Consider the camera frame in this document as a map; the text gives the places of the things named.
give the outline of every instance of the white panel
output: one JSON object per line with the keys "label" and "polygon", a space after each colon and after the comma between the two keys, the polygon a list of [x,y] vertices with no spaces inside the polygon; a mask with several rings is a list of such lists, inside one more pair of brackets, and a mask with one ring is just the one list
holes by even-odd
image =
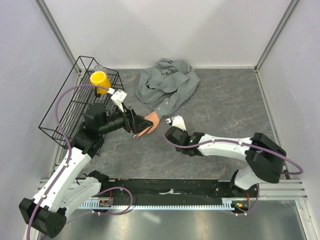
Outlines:
{"label": "white panel", "polygon": [[254,66],[290,0],[45,0],[73,55],[110,68],[160,58]]}
{"label": "white panel", "polygon": [[38,125],[71,65],[34,1],[2,0],[0,23],[0,238],[19,240],[18,205],[48,177],[57,147]]}
{"label": "white panel", "polygon": [[301,179],[319,224],[320,1],[300,1],[260,76],[280,141],[304,168]]}

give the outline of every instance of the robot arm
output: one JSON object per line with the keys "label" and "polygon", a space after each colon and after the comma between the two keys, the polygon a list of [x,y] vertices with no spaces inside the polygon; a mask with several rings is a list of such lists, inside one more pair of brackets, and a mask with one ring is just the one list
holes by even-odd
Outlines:
{"label": "robot arm", "polygon": [[[32,227],[50,238],[57,236],[73,211],[87,199],[98,194],[103,183],[109,180],[108,176],[93,171],[82,184],[68,192],[80,171],[103,145],[103,135],[121,128],[129,133],[137,134],[153,125],[151,121],[137,115],[132,108],[126,108],[123,100],[127,94],[123,90],[114,92],[110,88],[109,92],[113,94],[111,100],[117,109],[111,113],[106,111],[102,103],[91,104],[84,114],[84,122],[71,142],[70,161],[66,162],[69,154],[67,152],[45,186],[32,199],[24,198],[19,204],[24,221],[28,224],[36,205],[43,199],[32,222]],[[53,181],[55,181],[53,187],[45,195]]]}
{"label": "robot arm", "polygon": [[248,190],[251,186],[259,182],[276,184],[280,180],[283,170],[284,160],[270,153],[258,151],[252,147],[237,143],[246,143],[268,148],[276,153],[286,156],[286,152],[262,133],[255,133],[253,137],[246,138],[225,138],[216,137],[201,132],[189,135],[184,120],[181,116],[167,119],[167,123],[172,127],[165,133],[165,137],[172,143],[180,146],[191,146],[208,142],[198,147],[179,148],[178,152],[189,156],[224,156],[228,158],[246,161],[248,166],[237,170],[231,179],[230,188],[235,194]]}

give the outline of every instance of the gray cloth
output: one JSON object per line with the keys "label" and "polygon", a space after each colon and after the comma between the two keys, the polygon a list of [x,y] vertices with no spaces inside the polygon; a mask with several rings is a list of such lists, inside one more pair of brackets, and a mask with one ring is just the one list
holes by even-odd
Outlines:
{"label": "gray cloth", "polygon": [[173,114],[190,98],[199,81],[195,69],[185,60],[162,58],[154,67],[141,72],[135,94],[143,103],[151,104],[164,94],[174,92],[153,109],[161,119]]}

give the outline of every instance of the black wire rack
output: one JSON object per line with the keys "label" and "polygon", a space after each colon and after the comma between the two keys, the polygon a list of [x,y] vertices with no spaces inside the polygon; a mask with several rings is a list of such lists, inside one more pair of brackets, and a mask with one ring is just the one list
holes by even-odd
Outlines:
{"label": "black wire rack", "polygon": [[[58,96],[70,87],[75,85],[90,84],[90,76],[94,72],[94,66],[98,62],[94,57],[79,56],[73,65],[70,73],[63,82],[59,92],[51,103],[49,109],[45,113],[38,128],[47,134],[51,139],[58,143],[63,148],[67,148],[67,143],[59,131],[55,121],[55,103]],[[80,73],[76,72],[76,66],[80,68]],[[119,72],[110,68],[104,67],[104,70],[110,80],[111,87],[115,90],[122,89],[122,84]],[[103,94],[100,97],[95,96],[93,87],[79,87],[64,96],[59,104],[58,116],[62,129],[70,141],[73,140],[80,124],[83,122],[84,114],[90,104],[102,103],[106,110],[112,111],[114,105],[110,99],[110,94]]]}

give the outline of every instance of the yellow mug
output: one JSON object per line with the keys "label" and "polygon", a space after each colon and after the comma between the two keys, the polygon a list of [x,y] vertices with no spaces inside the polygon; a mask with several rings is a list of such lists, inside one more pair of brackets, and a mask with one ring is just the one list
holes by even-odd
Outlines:
{"label": "yellow mug", "polygon": [[[104,71],[96,71],[92,73],[90,76],[90,82],[96,86],[111,88],[111,83],[109,81],[109,78]],[[108,91],[97,87],[96,92],[97,94],[106,94]]]}

